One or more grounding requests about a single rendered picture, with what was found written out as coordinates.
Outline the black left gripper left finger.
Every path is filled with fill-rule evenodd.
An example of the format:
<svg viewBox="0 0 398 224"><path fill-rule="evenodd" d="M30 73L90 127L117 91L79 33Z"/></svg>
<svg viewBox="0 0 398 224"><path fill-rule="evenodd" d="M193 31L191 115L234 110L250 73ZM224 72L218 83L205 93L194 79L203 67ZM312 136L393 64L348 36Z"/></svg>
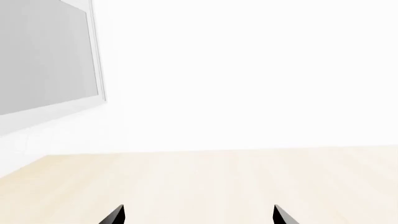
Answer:
<svg viewBox="0 0 398 224"><path fill-rule="evenodd" d="M125 222L124 205L120 205L98 224L124 224L124 222Z"/></svg>

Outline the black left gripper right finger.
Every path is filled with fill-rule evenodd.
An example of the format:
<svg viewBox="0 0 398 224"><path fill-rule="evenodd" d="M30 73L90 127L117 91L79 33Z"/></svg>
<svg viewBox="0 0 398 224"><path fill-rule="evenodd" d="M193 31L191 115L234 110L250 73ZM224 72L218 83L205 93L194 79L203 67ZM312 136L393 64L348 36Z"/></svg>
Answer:
<svg viewBox="0 0 398 224"><path fill-rule="evenodd" d="M283 208L274 205L272 214L274 224L299 224L292 216L290 216Z"/></svg>

